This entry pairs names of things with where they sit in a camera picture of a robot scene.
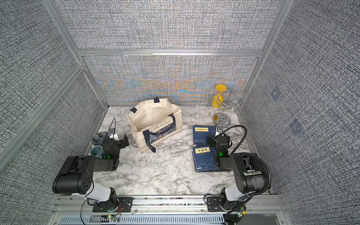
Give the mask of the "dark blue book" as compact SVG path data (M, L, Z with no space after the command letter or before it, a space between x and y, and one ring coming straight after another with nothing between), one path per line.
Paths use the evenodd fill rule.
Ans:
M216 126L193 126L193 143L195 146L207 145L208 137L214 138L217 131Z

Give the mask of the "cream canvas tote bag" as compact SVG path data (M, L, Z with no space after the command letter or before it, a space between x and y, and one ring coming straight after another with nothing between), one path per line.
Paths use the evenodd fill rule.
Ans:
M140 152L156 152L156 146L182 131L182 108L167 98L155 97L130 109L127 115Z

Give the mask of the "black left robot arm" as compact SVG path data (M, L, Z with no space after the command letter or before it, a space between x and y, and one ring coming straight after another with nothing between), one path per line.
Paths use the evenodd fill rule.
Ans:
M101 211L118 211L120 203L114 188L96 183L93 174L116 171L120 151L127 146L127 135L119 141L107 138L103 142L104 155L101 158L94 155L67 157L53 181L52 191L55 194L84 196L94 202L95 209Z

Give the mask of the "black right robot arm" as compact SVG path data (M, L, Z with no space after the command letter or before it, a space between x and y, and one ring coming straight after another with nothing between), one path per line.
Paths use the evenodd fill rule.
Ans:
M256 154L228 153L232 143L226 135L208 136L207 143L215 148L215 165L222 170L231 170L234 174L234 184L223 188L219 194L219 204L223 210L229 212L270 189L270 169Z

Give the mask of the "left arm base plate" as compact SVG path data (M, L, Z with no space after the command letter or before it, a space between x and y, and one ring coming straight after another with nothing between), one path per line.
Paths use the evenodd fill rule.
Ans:
M115 213L130 212L133 205L132 197L118 197L117 201L109 200L106 202L94 203L92 212L94 213Z

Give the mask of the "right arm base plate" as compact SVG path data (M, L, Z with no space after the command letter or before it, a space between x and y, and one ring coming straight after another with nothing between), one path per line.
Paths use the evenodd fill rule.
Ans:
M221 206L219 196L206 196L205 198L208 212L226 212Z

